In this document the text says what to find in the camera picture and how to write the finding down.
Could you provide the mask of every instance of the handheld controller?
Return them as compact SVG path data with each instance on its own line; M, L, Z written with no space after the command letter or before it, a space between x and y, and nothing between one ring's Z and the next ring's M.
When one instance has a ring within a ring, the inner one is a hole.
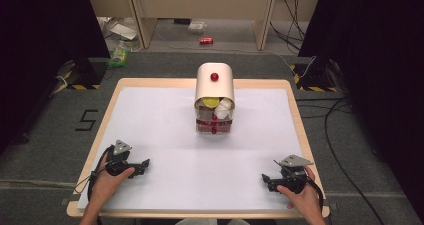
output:
M302 192L308 179L304 166L314 163L296 155L290 155L281 162L275 161L275 163L281 167L280 173L283 177L271 179L267 175L262 174L262 180L268 184L268 190L270 192L278 192L277 186L282 185L296 194Z
M113 150L109 150L106 158L106 171L110 175L117 176L130 167L135 168L135 171L128 178L133 178L134 176L144 174L144 171L149 166L150 159L147 159L140 164L128 163L127 159L130 155L129 150L131 149L132 147L130 145L120 140L116 141L116 145L113 146Z

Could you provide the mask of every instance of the red can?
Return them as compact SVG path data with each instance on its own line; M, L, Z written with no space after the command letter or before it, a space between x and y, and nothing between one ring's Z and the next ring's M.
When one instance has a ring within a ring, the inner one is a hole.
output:
M213 38L212 37L200 38L199 41L200 41L200 45L213 44Z

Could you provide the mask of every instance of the hand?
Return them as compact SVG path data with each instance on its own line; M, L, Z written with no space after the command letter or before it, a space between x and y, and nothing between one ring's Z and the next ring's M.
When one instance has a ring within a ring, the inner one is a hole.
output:
M308 166L305 166L305 170L309 178L315 181L315 174L312 170ZM317 192L311 185L306 183L303 191L299 194L293 193L281 185L277 186L277 190L290 199L291 203L287 205L287 208L292 209L296 207L297 211L302 214L309 224L325 224L321 208L319 207Z
M100 164L106 164L107 155L103 156ZM85 208L80 224L96 224L96 219L103 205L115 194L121 183L127 179L135 169L130 167L118 176L110 175L103 166L99 168L96 182L90 197L90 202Z

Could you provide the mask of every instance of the gray carpet floor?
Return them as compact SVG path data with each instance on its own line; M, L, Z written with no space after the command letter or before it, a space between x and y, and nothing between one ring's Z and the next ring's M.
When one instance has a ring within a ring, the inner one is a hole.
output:
M289 64L300 60L284 58ZM126 66L106 71L98 90L65 89L49 100L31 128L30 141L9 146L0 157L0 224L78 224L77 218L66 214L67 199L118 80L124 77L195 78L197 68L205 62L229 64L234 78L290 81L331 207L332 224L378 224L372 210L337 165L326 141L324 115L335 101L315 100L340 98L345 93L295 89L291 70L275 55L170 52L132 53ZM387 164L374 154L354 106L349 100L342 105L328 117L327 131L344 170L385 224L422 224ZM91 131L76 131L89 127L80 122L87 109L97 110L85 117L96 122ZM104 219L104 224L133 222L133 219ZM303 220L277 222L306 224Z

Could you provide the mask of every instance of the black curtain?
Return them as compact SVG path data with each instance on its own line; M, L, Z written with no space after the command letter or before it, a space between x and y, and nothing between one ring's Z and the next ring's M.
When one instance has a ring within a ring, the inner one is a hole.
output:
M0 0L0 153L29 130L69 60L109 57L89 0Z
M319 0L300 51L338 62L373 146L422 221L423 54L424 0Z

